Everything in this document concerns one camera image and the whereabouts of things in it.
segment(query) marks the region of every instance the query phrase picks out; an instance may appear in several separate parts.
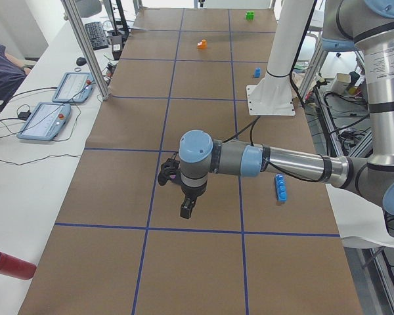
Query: black keyboard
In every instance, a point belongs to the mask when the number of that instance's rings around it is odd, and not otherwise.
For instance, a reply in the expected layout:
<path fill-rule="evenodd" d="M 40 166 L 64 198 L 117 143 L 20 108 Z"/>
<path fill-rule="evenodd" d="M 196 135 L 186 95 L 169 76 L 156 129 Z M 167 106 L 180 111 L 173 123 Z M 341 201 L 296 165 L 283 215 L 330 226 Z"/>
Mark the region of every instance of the black keyboard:
<path fill-rule="evenodd" d="M 85 29 L 94 51 L 108 47 L 105 31 L 100 22 L 86 23 Z"/>

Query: red can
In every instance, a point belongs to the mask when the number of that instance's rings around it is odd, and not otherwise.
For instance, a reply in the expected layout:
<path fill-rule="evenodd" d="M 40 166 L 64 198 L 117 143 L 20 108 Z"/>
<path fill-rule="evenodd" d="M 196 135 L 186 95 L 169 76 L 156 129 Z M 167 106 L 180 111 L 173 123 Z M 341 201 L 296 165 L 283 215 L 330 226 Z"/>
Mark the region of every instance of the red can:
<path fill-rule="evenodd" d="M 28 280 L 33 277 L 36 265 L 22 259 L 0 252 L 0 274 Z"/>

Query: orange block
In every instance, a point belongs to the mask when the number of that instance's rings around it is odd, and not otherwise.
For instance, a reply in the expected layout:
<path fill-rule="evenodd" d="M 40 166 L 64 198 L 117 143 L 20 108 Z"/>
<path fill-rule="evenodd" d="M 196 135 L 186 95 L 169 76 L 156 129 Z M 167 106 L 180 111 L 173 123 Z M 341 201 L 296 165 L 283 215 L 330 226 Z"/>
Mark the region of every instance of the orange block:
<path fill-rule="evenodd" d="M 202 41 L 197 44 L 197 49 L 206 49 L 207 47 L 208 42 L 205 39 L 202 39 Z"/>

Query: white table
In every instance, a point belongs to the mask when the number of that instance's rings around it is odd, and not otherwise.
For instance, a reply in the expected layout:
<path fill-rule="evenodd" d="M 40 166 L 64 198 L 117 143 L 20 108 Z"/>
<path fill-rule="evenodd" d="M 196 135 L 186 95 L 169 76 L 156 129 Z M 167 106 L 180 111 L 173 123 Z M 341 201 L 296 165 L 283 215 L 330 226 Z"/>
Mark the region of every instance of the white table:
<path fill-rule="evenodd" d="M 95 54 L 101 69 L 108 63 L 104 55 L 112 58 L 111 48 L 95 51 Z M 63 74 L 72 72 L 77 57 L 82 55 L 67 22 L 16 93 L 58 86 Z M 82 66 L 82 71 L 89 71 L 87 65 Z M 7 104 L 0 119 L 17 117 L 16 110 L 22 104 L 29 104 L 32 111 L 38 102 L 50 102 L 54 91 L 16 97 Z M 32 143 L 8 136 L 0 139 L 0 159 L 23 163 L 49 155 L 81 155 L 100 100 L 95 87 L 89 99 L 79 105 L 81 115 L 70 140 Z M 78 109 L 72 106 L 71 118 L 57 139 L 70 136 L 77 113 Z M 5 123 L 13 132 L 22 126 L 17 120 Z M 9 132 L 0 124 L 0 136 L 7 134 Z M 38 264 L 78 162 L 76 157 L 56 157 L 23 166 L 0 162 L 0 251 Z M 30 280 L 0 275 L 0 315 L 17 314 L 30 283 Z"/>

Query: computer mouse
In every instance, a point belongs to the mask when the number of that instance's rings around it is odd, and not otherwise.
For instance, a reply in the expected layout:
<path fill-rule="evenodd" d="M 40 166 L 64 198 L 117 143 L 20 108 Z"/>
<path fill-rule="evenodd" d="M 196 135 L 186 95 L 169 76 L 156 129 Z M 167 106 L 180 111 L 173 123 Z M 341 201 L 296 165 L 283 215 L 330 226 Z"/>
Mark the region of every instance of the computer mouse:
<path fill-rule="evenodd" d="M 84 57 L 79 57 L 78 59 L 76 59 L 76 64 L 78 66 L 82 66 L 82 65 L 86 64 L 86 59 Z"/>

